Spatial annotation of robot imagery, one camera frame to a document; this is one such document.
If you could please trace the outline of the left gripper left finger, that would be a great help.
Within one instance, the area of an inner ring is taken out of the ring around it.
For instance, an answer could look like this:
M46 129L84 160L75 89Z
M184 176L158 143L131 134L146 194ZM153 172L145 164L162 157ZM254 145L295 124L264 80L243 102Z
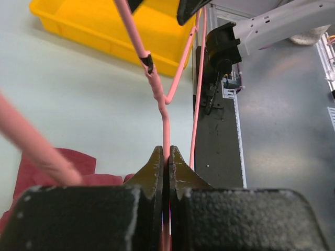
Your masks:
M160 250L161 146L119 186L33 186L18 199L1 250Z

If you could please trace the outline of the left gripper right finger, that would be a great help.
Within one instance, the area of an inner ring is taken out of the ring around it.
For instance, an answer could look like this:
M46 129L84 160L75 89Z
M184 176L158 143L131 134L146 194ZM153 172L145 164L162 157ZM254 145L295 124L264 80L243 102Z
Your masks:
M216 189L170 148L171 250L328 250L309 202L289 189Z

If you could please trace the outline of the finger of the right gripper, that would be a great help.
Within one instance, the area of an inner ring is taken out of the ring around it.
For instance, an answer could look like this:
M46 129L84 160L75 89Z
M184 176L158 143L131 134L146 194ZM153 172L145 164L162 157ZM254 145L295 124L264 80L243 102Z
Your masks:
M177 9L177 22L180 26L185 25L197 11L199 11L211 0L180 0Z
M143 0L127 0L131 13L134 13L142 2Z

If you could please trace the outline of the pink wire hanger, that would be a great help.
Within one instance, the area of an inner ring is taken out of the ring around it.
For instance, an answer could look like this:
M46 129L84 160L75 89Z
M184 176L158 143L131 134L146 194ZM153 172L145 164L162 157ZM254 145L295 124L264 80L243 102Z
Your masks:
M170 158L170 119L167 105L175 95L183 71L185 59L181 58L172 85L167 94L164 93L160 77L153 62L151 53L144 48L139 31L133 19L127 1L115 1L121 21L144 69L145 76L151 86L153 96L158 103L158 110L163 124L163 191L162 191L162 231L161 249L170 248L170 195L169 174ZM82 176L73 165L63 157L40 133L5 99L1 98L1 133L18 146L24 154L58 182L56 186L84 186Z

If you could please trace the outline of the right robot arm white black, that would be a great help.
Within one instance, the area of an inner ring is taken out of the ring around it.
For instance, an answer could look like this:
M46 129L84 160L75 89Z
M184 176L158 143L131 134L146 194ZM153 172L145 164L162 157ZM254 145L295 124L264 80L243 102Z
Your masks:
M256 17L211 30L206 49L211 66L224 74L251 53L291 36L334 24L334 1L291 1Z

